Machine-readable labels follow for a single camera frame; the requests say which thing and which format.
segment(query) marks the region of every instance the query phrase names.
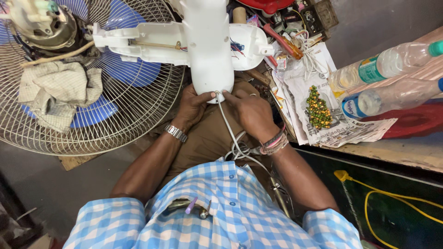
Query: blue checkered shirt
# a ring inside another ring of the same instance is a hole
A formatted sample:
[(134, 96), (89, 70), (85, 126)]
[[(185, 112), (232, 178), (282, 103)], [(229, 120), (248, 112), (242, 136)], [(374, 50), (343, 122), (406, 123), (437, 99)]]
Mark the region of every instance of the blue checkered shirt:
[[(176, 199), (211, 206), (167, 211)], [(361, 249), (358, 231), (332, 209), (307, 212), (303, 228), (271, 201), (248, 165), (222, 158), (192, 167), (170, 181), (144, 209), (134, 198), (88, 202), (64, 248), (329, 248)]]

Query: person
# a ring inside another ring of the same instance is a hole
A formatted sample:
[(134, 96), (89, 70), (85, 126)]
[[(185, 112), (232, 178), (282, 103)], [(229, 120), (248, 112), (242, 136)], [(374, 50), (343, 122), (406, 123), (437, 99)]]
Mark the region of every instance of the person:
[[(222, 94), (226, 118), (234, 134), (247, 132), (246, 144), (266, 144), (281, 134), (269, 103), (252, 85), (236, 81), (232, 93)], [(358, 231), (290, 145), (264, 157), (306, 211), (303, 228), (272, 202), (264, 168), (244, 158), (224, 160), (233, 141), (218, 105), (206, 108), (214, 97), (197, 95), (192, 85), (183, 90), (170, 125), (187, 134), (186, 142), (164, 131), (108, 199), (79, 210), (64, 248), (362, 248)]]

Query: silver watch strap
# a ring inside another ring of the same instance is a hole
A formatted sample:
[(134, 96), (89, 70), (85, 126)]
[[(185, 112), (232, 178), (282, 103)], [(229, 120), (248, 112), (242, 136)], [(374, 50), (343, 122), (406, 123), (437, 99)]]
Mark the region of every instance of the silver watch strap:
[(186, 141), (186, 139), (188, 139), (188, 136), (186, 136), (179, 128), (177, 128), (173, 125), (168, 124), (165, 127), (165, 131), (167, 131), (168, 133), (173, 135), (175, 138), (180, 140), (182, 143), (184, 143)]

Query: purple pen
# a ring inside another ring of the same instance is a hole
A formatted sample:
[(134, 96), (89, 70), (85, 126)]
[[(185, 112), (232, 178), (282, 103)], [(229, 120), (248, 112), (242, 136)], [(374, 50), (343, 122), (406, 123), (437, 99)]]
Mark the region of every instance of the purple pen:
[(195, 203), (197, 202), (198, 197), (195, 197), (194, 200), (189, 203), (189, 206), (186, 208), (185, 213), (190, 214), (191, 210), (194, 208)]

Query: yellow power cord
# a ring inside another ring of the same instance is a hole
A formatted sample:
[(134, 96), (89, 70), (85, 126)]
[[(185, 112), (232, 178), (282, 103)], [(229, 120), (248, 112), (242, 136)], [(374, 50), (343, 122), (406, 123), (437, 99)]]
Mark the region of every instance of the yellow power cord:
[(437, 204), (437, 203), (430, 202), (430, 201), (428, 201), (428, 200), (420, 199), (420, 198), (415, 198), (415, 197), (405, 196), (405, 195), (397, 195), (397, 194), (393, 194), (393, 193), (389, 193), (389, 192), (386, 192), (386, 191), (383, 191), (383, 190), (376, 189), (376, 188), (374, 188), (374, 187), (371, 187), (371, 186), (369, 186), (369, 185), (367, 185), (367, 184), (364, 184), (364, 183), (362, 183), (362, 182), (360, 182), (360, 181), (357, 181), (357, 180), (355, 180), (354, 178), (350, 177), (349, 174), (348, 174), (348, 172), (346, 172), (345, 170), (336, 170), (336, 171), (334, 171), (334, 175), (335, 175), (340, 181), (342, 181), (342, 182), (344, 182), (344, 181), (346, 181), (346, 180), (354, 181), (354, 182), (359, 183), (359, 184), (361, 184), (361, 185), (363, 185), (363, 186), (366, 186), (366, 187), (368, 187), (368, 188), (370, 188), (370, 189), (373, 189), (373, 191), (370, 191), (370, 192), (366, 195), (366, 198), (365, 198), (365, 218), (366, 218), (366, 223), (368, 223), (368, 227), (369, 227), (369, 230), (371, 231), (372, 235), (373, 235), (378, 241), (380, 241), (381, 243), (383, 243), (384, 245), (386, 245), (386, 246), (388, 246), (388, 247), (390, 247), (390, 248), (398, 249), (397, 247), (395, 247), (395, 246), (393, 246), (393, 245), (390, 245), (390, 244), (386, 243), (385, 241), (383, 241), (382, 239), (380, 239), (380, 238), (374, 233), (374, 231), (372, 230), (372, 227), (371, 227), (371, 225), (370, 225), (370, 223), (369, 223), (369, 219), (368, 219), (368, 197), (369, 197), (372, 193), (380, 193), (380, 194), (384, 194), (384, 195), (387, 195), (387, 196), (389, 196), (389, 197), (392, 197), (392, 198), (394, 198), (394, 199), (397, 199), (397, 200), (399, 200), (399, 201), (405, 203), (406, 205), (410, 206), (411, 208), (415, 209), (417, 212), (419, 212), (419, 213), (422, 214), (423, 216), (425, 216), (425, 217), (427, 217), (427, 218), (429, 218), (429, 219), (431, 219), (431, 220), (433, 220), (433, 221), (436, 221), (436, 222), (438, 222), (438, 223), (443, 224), (443, 221), (441, 221), (441, 220), (439, 220), (439, 219), (437, 219), (437, 218), (434, 218), (434, 217), (428, 215), (427, 213), (421, 211), (421, 210), (418, 209), (416, 206), (410, 204), (409, 202), (403, 200), (402, 198), (404, 198), (404, 199), (410, 199), (410, 200), (416, 200), (416, 201), (419, 201), (419, 202), (425, 202), (425, 203), (427, 203), (427, 204), (431, 204), (431, 205), (434, 205), (434, 206), (436, 206), (436, 207), (439, 207), (439, 208), (443, 209), (443, 206), (442, 206), (442, 205), (439, 205), (439, 204)]
[(302, 19), (304, 29), (306, 30), (306, 24), (304, 24), (304, 20), (303, 20), (302, 15), (300, 14), (300, 12), (298, 12), (298, 11), (296, 11), (296, 10), (292, 10), (292, 11), (293, 11), (293, 12), (296, 12), (297, 14), (299, 14), (300, 18)]

